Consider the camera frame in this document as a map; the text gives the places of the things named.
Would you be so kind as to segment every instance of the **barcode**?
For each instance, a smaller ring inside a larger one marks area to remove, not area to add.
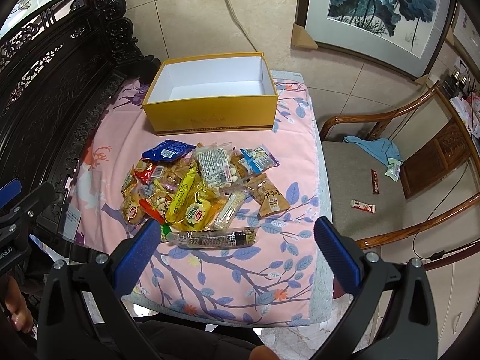
[[[163,166],[157,166],[154,170],[154,172],[152,173],[152,178],[153,179],[159,179],[162,177],[162,173],[163,173],[163,169],[164,167]]]
[[[227,182],[227,177],[225,175],[225,171],[224,170],[221,170],[219,173],[218,173],[218,177],[220,177],[220,183],[221,184],[225,184]]]
[[[175,154],[175,152],[172,151],[172,150],[163,149],[163,150],[162,150],[162,153],[160,153],[160,154],[161,154],[162,156],[164,156],[164,157],[172,158],[173,155]]]

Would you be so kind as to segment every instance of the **chair armrest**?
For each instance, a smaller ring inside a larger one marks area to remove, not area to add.
[[[388,123],[398,117],[405,114],[408,114],[410,111],[413,111],[420,107],[423,103],[428,101],[431,97],[435,95],[436,88],[440,85],[440,83],[436,83],[428,92],[424,93],[419,97],[417,100],[404,105],[399,109],[395,109],[394,111],[390,112],[383,112],[381,114],[372,114],[372,115],[339,115],[339,116],[332,116],[329,118],[322,127],[320,131],[320,140],[325,140],[328,132],[330,129],[339,123],[368,123],[368,122],[377,122],[377,125],[372,130],[373,133],[370,133],[371,138],[376,138],[379,133],[381,133],[385,127],[388,126]]]

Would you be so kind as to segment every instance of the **lotus painting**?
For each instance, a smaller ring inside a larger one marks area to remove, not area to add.
[[[452,0],[310,0],[305,28],[320,44],[419,77],[439,51],[453,10]]]

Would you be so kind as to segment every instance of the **yellow box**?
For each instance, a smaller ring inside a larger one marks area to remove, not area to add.
[[[278,93],[262,52],[165,61],[143,101],[157,135],[269,130]]]

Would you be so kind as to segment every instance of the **blue snack bag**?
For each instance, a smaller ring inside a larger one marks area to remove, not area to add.
[[[166,139],[157,147],[147,150],[142,154],[142,158],[150,161],[173,162],[186,156],[195,149],[196,146],[177,140]]]

